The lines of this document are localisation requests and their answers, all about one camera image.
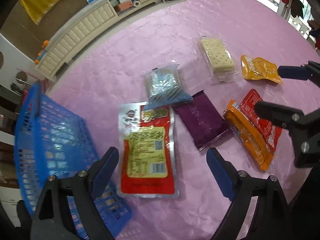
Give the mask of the small red snack packet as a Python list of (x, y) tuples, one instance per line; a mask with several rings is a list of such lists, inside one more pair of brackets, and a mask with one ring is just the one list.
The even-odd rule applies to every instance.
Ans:
[(274, 153), (277, 148), (279, 137), (282, 133), (282, 128), (274, 126), (272, 122), (262, 119), (256, 114), (254, 106), (259, 101), (262, 101), (261, 96), (255, 89), (251, 89), (240, 103), (240, 109), (261, 133), (268, 148), (272, 153)]

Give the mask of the orange sausage packet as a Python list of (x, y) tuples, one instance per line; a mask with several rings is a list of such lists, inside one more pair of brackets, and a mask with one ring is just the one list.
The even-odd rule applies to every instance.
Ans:
[(261, 170), (267, 171), (273, 159), (264, 137), (240, 110), (235, 100), (230, 100), (223, 114), (224, 119), (235, 130), (247, 152)]

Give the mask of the yellow orange snack packet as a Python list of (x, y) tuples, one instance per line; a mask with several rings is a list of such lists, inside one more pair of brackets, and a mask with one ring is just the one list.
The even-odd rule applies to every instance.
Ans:
[(261, 57), (251, 58), (241, 56), (242, 76), (245, 80), (269, 80), (277, 84), (283, 84), (276, 64)]

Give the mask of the purple snack packet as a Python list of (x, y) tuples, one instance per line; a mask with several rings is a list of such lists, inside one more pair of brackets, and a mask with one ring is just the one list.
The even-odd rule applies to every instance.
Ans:
[(193, 95), (193, 100), (173, 107), (190, 133), (198, 151), (232, 133), (204, 91)]

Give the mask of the blue plastic basket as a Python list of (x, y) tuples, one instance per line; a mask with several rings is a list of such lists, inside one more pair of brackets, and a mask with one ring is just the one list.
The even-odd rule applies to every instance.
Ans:
[[(97, 151), (83, 118), (44, 95), (36, 82), (28, 91), (15, 127), (14, 159), (18, 184), (31, 217), (49, 176), (64, 179), (88, 171), (99, 161)], [(102, 221), (117, 237), (132, 217), (131, 209), (116, 194), (111, 172), (98, 176), (93, 196)], [(76, 232), (89, 239), (73, 197), (67, 197)]]

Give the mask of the cream cracker packet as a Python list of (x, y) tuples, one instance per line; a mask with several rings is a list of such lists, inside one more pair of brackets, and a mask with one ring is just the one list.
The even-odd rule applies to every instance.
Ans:
[(200, 38), (200, 49), (207, 61), (213, 83), (230, 83), (235, 80), (238, 74), (235, 69), (235, 62), (220, 39), (202, 36)]

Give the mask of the pink quilted tablecloth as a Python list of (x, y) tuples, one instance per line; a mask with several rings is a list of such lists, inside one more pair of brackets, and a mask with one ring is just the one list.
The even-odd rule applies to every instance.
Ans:
[[(119, 146), (123, 103), (147, 100), (143, 76), (172, 61), (189, 94), (204, 91), (218, 112), (255, 89), (268, 102), (310, 113), (319, 108), (319, 88), (309, 81), (246, 81), (214, 84), (199, 46), (201, 36), (220, 39), (237, 68), (240, 57), (262, 57), (276, 65), (319, 61), (308, 41), (278, 14), (255, 0), (186, 0), (163, 8), (97, 42), (59, 79), (50, 97), (83, 117), (97, 152)], [(230, 202), (225, 198), (180, 118), (175, 119), (180, 194), (176, 198), (127, 198), (132, 219), (119, 239), (210, 239)]]

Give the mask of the red silver snack pouch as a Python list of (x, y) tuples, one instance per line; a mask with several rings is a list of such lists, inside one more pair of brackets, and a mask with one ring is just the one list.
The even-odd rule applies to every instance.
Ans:
[(145, 102), (120, 106), (118, 130), (121, 196), (175, 198), (175, 114), (170, 106), (145, 110)]

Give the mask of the silver blue snack packet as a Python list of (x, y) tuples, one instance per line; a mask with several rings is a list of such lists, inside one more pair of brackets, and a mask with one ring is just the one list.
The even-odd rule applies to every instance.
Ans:
[(183, 89), (178, 64), (169, 64), (146, 73), (144, 84), (148, 97), (144, 111), (193, 100)]

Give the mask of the oranges on cabinet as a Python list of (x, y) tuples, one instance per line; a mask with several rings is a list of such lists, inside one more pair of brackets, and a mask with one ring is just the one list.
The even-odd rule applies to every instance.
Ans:
[(42, 44), (42, 49), (41, 51), (38, 53), (36, 60), (34, 61), (34, 63), (37, 65), (39, 64), (39, 62), (41, 61), (41, 59), (44, 57), (45, 53), (46, 53), (46, 48), (48, 47), (49, 44), (49, 40), (45, 40)]

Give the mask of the white TV cabinet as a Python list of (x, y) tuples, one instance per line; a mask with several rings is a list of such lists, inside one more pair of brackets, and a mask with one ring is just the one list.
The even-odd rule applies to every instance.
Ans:
[(49, 40), (35, 70), (50, 81), (100, 34), (138, 10), (161, 0), (94, 0), (70, 18)]

